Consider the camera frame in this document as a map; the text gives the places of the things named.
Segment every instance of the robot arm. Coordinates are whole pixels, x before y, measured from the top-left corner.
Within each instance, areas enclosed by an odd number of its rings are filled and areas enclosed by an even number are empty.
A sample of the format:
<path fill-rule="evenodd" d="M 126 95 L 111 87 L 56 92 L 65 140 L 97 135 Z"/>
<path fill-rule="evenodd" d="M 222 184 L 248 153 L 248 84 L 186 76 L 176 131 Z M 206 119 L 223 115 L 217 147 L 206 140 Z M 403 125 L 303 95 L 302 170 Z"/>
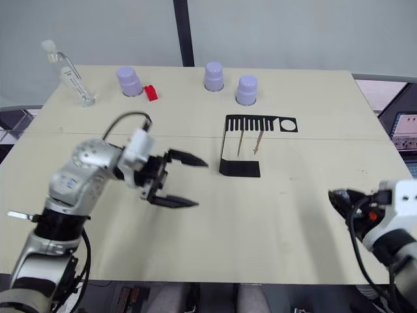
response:
<path fill-rule="evenodd" d="M 333 207 L 346 220 L 354 246 L 356 236 L 392 271 L 398 292 L 409 308 L 416 309 L 417 242 L 410 232 L 417 224 L 417 181 L 383 181 L 372 195 L 349 189 L 328 194 Z M 372 285 L 366 272 L 364 275 Z M 390 295 L 383 291 L 383 296 L 394 303 L 396 291 L 392 287 L 394 291 Z"/>
<path fill-rule="evenodd" d="M 169 150 L 150 156 L 153 139 L 150 123 L 138 128 L 125 148 L 91 139 L 78 145 L 72 158 L 52 177 L 41 215 L 9 212 L 10 216 L 37 223 L 12 272 L 10 289 L 0 293 L 0 312 L 51 312 L 74 292 L 77 250 L 84 223 L 110 179 L 139 188 L 141 198 L 165 207 L 190 207 L 196 202 L 157 195 L 165 183 L 165 167 L 172 159 L 193 166 L 207 166 L 188 153 Z"/>

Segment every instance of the table surface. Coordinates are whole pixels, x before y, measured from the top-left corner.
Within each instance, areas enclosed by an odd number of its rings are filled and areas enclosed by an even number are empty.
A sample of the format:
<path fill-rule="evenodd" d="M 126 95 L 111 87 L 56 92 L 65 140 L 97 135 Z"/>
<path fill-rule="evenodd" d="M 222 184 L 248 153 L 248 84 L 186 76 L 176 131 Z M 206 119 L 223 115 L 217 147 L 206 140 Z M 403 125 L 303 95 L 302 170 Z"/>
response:
<path fill-rule="evenodd" d="M 181 210 L 155 207 L 123 182 L 109 182 L 86 223 L 93 248 L 92 278 L 365 282 L 346 225 L 330 205 L 327 190 L 370 192 L 380 180 L 410 174 L 349 73 L 225 69 L 225 89 L 209 93 L 202 85 L 202 68 L 138 67 L 143 84 L 152 83 L 161 96 L 147 102 L 145 95 L 120 95 L 115 69 L 80 67 L 86 82 L 95 82 L 101 91 L 98 102 L 79 108 L 58 88 L 0 165 L 2 273 L 11 272 L 33 228 L 5 213 L 41 212 L 50 177 L 79 142 L 99 137 L 119 113 L 145 110 L 154 120 L 154 154 L 172 147 L 208 162 L 208 169 L 177 163 L 168 168 L 164 192 L 200 204 Z M 259 79 L 258 101 L 249 108 L 236 104 L 233 96 L 244 72 Z M 168 79 L 174 75 L 176 80 Z M 296 117 L 300 132 L 277 131 L 262 140 L 256 154 L 261 178 L 224 177 L 218 162 L 228 113 Z M 124 145 L 137 124 L 127 119 L 109 141 Z M 244 148 L 253 148 L 255 142 L 249 132 Z M 227 146 L 225 153 L 235 153 L 235 145 Z M 385 268 L 361 251 L 375 282 L 387 282 Z M 83 263 L 83 245 L 77 254 Z"/>

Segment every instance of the purple cup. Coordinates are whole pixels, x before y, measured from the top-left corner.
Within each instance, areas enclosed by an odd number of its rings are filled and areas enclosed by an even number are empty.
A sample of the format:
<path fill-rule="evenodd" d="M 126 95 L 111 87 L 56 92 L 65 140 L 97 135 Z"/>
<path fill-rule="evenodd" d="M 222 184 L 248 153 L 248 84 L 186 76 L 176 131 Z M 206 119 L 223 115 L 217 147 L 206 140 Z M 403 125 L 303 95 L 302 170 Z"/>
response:
<path fill-rule="evenodd" d="M 258 80 L 253 75 L 243 75 L 239 79 L 236 101 L 243 106 L 251 106 L 256 101 Z"/>
<path fill-rule="evenodd" d="M 208 62 L 205 66 L 204 86 L 209 91 L 223 89 L 223 66 L 219 62 Z"/>
<path fill-rule="evenodd" d="M 143 92 L 141 81 L 132 67 L 121 67 L 116 75 L 125 96 L 135 97 Z"/>

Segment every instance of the black pole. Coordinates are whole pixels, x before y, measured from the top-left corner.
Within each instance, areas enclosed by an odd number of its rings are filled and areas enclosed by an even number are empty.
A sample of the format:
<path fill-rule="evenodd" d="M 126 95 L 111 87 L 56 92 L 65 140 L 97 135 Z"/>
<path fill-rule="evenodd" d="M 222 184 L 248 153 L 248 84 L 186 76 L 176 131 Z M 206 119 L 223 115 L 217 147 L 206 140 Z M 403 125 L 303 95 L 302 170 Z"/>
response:
<path fill-rule="evenodd" d="M 194 66 L 193 43 L 191 40 L 190 17 L 187 0 L 173 0 L 175 21 L 177 22 L 178 40 L 184 67 Z"/>

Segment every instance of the black cutout shape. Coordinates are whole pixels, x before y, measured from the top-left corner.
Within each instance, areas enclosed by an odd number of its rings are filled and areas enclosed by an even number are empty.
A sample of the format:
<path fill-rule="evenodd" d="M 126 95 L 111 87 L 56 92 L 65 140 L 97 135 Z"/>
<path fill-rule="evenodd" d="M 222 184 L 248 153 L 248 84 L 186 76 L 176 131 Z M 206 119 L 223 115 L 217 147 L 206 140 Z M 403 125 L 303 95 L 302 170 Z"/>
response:
<path fill-rule="evenodd" d="M 261 170 L 259 169 L 258 161 L 225 160 L 223 158 L 223 148 L 224 141 L 226 138 L 226 132 L 232 132 L 234 130 L 260 130 L 266 132 L 273 132 L 274 121 L 276 119 L 278 119 L 278 121 L 280 122 L 280 131 L 298 132 L 297 122 L 294 117 L 243 114 L 226 115 L 222 140 L 222 151 L 220 153 L 219 172 L 225 176 L 233 177 L 260 177 Z M 286 120 L 292 121 L 295 124 L 295 128 L 293 130 L 286 130 L 281 126 L 281 122 Z"/>

